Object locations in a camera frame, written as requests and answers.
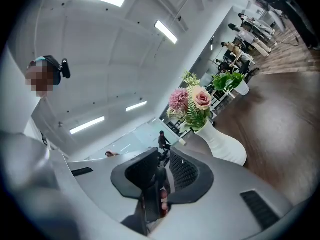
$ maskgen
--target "pink carnation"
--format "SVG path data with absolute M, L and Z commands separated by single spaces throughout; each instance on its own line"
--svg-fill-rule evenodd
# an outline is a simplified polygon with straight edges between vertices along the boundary
M 173 110 L 188 110 L 188 91 L 184 88 L 176 89 L 170 96 L 169 107 Z

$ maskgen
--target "flower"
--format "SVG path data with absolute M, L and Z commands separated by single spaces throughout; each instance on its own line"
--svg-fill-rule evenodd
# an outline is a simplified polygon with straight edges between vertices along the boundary
M 199 85 L 192 89 L 192 100 L 199 110 L 207 110 L 211 105 L 211 95 Z
M 176 89 L 170 96 L 169 107 L 176 111 L 188 110 L 188 91 L 185 88 Z

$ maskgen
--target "black vent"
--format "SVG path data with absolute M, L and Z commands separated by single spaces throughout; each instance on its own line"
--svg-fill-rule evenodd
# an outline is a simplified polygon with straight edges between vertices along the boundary
M 279 220 L 279 217 L 257 192 L 251 190 L 241 193 L 240 196 L 243 198 L 263 230 L 269 228 Z
M 73 174 L 74 177 L 77 177 L 80 175 L 91 173 L 93 171 L 94 170 L 92 170 L 91 168 L 86 167 L 86 168 L 82 168 L 82 169 L 78 169 L 78 170 L 72 170 L 71 173 Z
M 183 190 L 198 178 L 197 167 L 171 150 L 170 171 L 174 178 L 175 191 Z

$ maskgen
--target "green leaves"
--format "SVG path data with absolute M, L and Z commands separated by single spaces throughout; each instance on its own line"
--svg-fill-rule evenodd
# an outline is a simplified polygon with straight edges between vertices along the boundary
M 213 80 L 213 86 L 216 90 L 222 91 L 226 87 L 226 83 L 229 80 L 229 76 L 225 75 Z
M 197 75 L 188 71 L 184 72 L 182 79 L 189 87 L 197 86 L 200 83 L 200 80 L 197 79 Z
M 189 93 L 188 112 L 185 117 L 186 124 L 191 126 L 195 131 L 201 129 L 206 124 L 206 112 L 196 107 L 191 93 Z
M 244 75 L 240 73 L 233 72 L 232 74 L 219 74 L 212 76 L 213 86 L 216 90 L 222 91 L 225 88 L 228 90 L 236 88 L 241 81 L 244 79 Z
M 167 110 L 167 115 L 169 118 L 177 118 L 183 122 L 180 127 L 180 132 L 184 132 L 187 128 L 192 128 L 194 131 L 199 131 L 207 122 L 207 117 L 210 115 L 210 108 L 207 110 L 201 110 L 196 107 L 196 104 L 193 100 L 193 90 L 194 87 L 199 85 L 200 80 L 197 79 L 197 76 L 194 73 L 186 71 L 182 76 L 184 82 L 187 83 L 188 91 L 188 110 L 187 111 L 178 111 L 169 108 Z

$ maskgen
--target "pink rose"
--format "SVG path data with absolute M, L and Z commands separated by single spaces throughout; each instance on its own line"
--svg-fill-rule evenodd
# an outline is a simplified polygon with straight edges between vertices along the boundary
M 199 85 L 193 87 L 192 99 L 195 106 L 200 110 L 207 110 L 211 105 L 211 95 Z

